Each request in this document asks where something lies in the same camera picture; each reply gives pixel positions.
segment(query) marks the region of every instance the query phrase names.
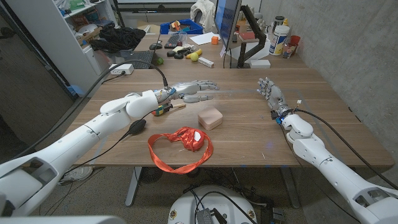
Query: keyboard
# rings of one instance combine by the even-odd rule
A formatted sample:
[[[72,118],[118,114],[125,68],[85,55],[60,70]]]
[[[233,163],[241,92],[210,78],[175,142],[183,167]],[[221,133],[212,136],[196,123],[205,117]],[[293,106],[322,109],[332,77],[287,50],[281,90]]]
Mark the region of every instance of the keyboard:
[[[172,34],[167,43],[164,45],[166,49],[173,49],[177,46],[178,34]]]
[[[131,52],[128,57],[125,57],[126,60],[143,60],[145,62],[151,63],[152,57],[154,56],[154,52],[152,50],[142,51],[142,52]],[[140,62],[132,62],[132,66],[134,69],[148,69],[149,65]]]

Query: monitor stand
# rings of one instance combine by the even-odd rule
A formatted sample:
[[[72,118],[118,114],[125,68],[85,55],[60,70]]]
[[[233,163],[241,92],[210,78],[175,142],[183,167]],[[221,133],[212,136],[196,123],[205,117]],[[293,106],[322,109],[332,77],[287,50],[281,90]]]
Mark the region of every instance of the monitor stand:
[[[264,48],[267,40],[267,36],[261,32],[259,25],[254,18],[254,15],[251,13],[249,6],[241,6],[241,11],[243,11],[244,16],[248,20],[251,29],[254,32],[255,38],[259,39],[259,44],[253,47],[251,50],[245,53],[246,51],[246,43],[242,42],[241,44],[241,52],[239,54],[238,62],[232,63],[231,68],[250,68],[250,64],[244,63],[247,59],[251,58],[257,52]]]

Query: desk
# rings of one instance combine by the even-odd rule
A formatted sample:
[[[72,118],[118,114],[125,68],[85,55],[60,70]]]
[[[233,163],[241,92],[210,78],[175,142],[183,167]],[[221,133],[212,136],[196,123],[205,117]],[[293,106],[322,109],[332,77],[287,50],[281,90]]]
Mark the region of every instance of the desk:
[[[145,37],[137,50],[145,50],[156,39],[153,36]],[[165,73],[170,85],[191,80],[217,82],[221,90],[199,93],[213,95],[214,99],[188,104],[186,108],[175,109],[159,117],[150,114],[145,118],[146,128],[140,135],[121,141],[107,154],[97,158],[96,166],[154,166],[148,150],[148,138],[153,134],[174,133],[182,126],[189,126],[206,132],[214,145],[213,155],[202,167],[298,167],[299,164],[287,146],[279,125],[271,120],[265,98],[256,92],[258,79],[265,77],[269,77],[282,89],[291,107],[295,106],[297,100],[302,100],[301,109],[311,111],[328,121],[370,164],[375,167],[390,167],[394,164],[389,153],[356,119],[329,84],[316,70],[307,68],[298,55],[290,59],[267,56],[271,68],[265,70],[222,69],[222,58],[219,54],[221,45],[205,44],[200,47],[203,49],[203,57],[212,60],[215,68],[208,68],[191,60],[167,58],[165,54],[168,49],[156,51],[164,59],[164,65],[159,68]],[[139,93],[162,87],[159,73],[152,69],[135,70],[132,75],[108,82],[94,94],[67,133],[98,115],[100,107],[107,101],[122,98],[130,92]],[[210,105],[223,114],[223,123],[206,131],[198,124],[197,113]],[[364,166],[324,124],[306,114],[300,113],[300,116],[314,127],[314,133],[324,141],[326,148],[334,156],[348,166]],[[127,129],[128,127],[108,136],[102,147],[98,143],[76,164],[91,159],[96,151],[111,147]],[[166,164],[179,167],[198,161],[205,146],[192,152],[184,150],[180,142],[170,143],[166,139],[160,139],[154,144],[153,150]]]

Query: green ball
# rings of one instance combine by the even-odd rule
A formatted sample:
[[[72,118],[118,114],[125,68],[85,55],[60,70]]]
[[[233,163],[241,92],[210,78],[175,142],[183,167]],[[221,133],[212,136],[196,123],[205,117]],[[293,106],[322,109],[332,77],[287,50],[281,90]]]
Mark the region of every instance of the green ball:
[[[162,58],[158,58],[158,59],[157,59],[157,64],[158,64],[158,65],[162,65],[162,64],[163,64],[163,62],[164,62],[164,61],[163,61],[163,59],[162,59]]]
[[[199,59],[199,55],[196,53],[191,54],[191,60],[192,62],[196,62]]]

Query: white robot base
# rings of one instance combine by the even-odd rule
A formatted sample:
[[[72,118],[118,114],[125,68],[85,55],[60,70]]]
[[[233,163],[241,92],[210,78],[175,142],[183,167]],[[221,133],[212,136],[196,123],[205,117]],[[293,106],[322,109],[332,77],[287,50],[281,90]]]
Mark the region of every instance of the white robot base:
[[[226,187],[209,185],[201,186],[193,189],[193,191],[198,195],[198,198],[202,198],[206,193],[217,191],[222,194],[227,195],[232,199],[239,207],[242,208],[252,219],[257,222],[256,214],[254,213],[253,206],[240,194],[227,189]],[[183,194],[179,199],[177,199],[172,205],[169,213],[168,224],[188,224],[196,223],[194,221],[195,208],[199,199],[196,199],[192,192],[187,192]],[[201,201],[205,208],[212,210],[214,208],[225,218],[227,223],[250,223],[250,220],[236,208],[227,198],[219,194],[208,194]],[[201,204],[198,206],[199,210],[203,210]],[[211,216],[213,223],[219,223],[215,216]]]

